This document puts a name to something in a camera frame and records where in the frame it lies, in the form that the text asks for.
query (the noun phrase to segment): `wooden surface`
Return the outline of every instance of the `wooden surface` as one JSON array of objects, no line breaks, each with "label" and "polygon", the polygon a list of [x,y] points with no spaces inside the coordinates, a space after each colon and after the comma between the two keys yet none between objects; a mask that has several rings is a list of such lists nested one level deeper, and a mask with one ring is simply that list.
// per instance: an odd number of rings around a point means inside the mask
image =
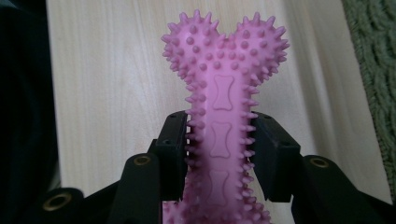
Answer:
[{"label": "wooden surface", "polygon": [[[253,110],[273,116],[304,155],[335,161],[358,189],[390,202],[344,11],[327,0],[48,1],[63,186],[89,195],[118,180],[165,117],[189,107],[160,37],[166,23],[196,8],[212,11],[227,34],[255,11],[275,15],[288,29],[288,60]],[[288,203],[266,206],[275,223],[292,223]]]}]

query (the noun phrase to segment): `black plastic bracket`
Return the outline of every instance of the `black plastic bracket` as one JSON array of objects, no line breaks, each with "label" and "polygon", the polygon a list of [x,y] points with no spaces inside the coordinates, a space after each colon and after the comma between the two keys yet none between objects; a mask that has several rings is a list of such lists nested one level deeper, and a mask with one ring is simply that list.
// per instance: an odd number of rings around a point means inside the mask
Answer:
[{"label": "black plastic bracket", "polygon": [[259,115],[250,124],[256,127],[251,134],[256,139],[252,145],[255,155],[250,160],[262,187],[265,200],[290,202],[294,169],[300,158],[300,145],[268,115]]},{"label": "black plastic bracket", "polygon": [[295,223],[386,223],[333,161],[305,156],[295,174]]},{"label": "black plastic bracket", "polygon": [[185,146],[187,114],[178,111],[166,118],[158,139],[154,139],[148,152],[160,160],[161,195],[163,201],[178,201],[184,190],[187,173]]},{"label": "black plastic bracket", "polygon": [[162,223],[162,213],[158,158],[150,153],[132,156],[125,163],[107,224]]}]

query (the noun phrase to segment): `dark fabric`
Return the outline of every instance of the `dark fabric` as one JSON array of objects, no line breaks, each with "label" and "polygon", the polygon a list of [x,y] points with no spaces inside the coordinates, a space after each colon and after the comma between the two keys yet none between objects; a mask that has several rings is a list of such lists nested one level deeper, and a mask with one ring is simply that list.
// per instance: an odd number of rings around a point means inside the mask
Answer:
[{"label": "dark fabric", "polygon": [[396,204],[396,0],[342,2]]},{"label": "dark fabric", "polygon": [[8,0],[16,8],[37,17],[46,17],[46,0]]},{"label": "dark fabric", "polygon": [[0,223],[47,191],[57,161],[47,20],[0,8]]}]

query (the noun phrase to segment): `pink rubber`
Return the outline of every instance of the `pink rubber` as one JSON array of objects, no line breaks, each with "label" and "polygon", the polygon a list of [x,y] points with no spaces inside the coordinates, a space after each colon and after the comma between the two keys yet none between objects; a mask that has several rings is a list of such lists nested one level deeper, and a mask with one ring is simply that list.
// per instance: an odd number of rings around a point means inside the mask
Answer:
[{"label": "pink rubber", "polygon": [[254,166],[248,132],[254,131],[250,119],[257,118],[250,112],[258,104],[251,95],[286,61],[288,40],[280,38],[286,30],[275,29],[274,20],[261,21],[259,13],[251,21],[244,17],[228,38],[211,13],[202,18],[199,10],[168,24],[163,56],[192,95],[186,98],[191,132],[183,201],[163,204],[163,223],[270,223],[248,188]]}]

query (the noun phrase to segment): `pink dog toy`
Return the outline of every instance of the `pink dog toy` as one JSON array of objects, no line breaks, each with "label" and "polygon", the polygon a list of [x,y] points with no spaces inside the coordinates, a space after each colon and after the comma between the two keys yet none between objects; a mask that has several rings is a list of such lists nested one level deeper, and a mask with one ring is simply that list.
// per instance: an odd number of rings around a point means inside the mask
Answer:
[{"label": "pink dog toy", "polygon": [[219,34],[211,13],[202,18],[199,10],[168,24],[163,56],[192,95],[186,98],[190,169],[183,201],[163,204],[163,223],[269,223],[269,212],[248,188],[254,166],[248,132],[254,131],[250,119],[257,118],[250,112],[258,104],[251,95],[286,61],[288,40],[280,38],[286,30],[275,29],[274,20],[261,21],[259,13],[251,21],[244,17],[228,38]]}]

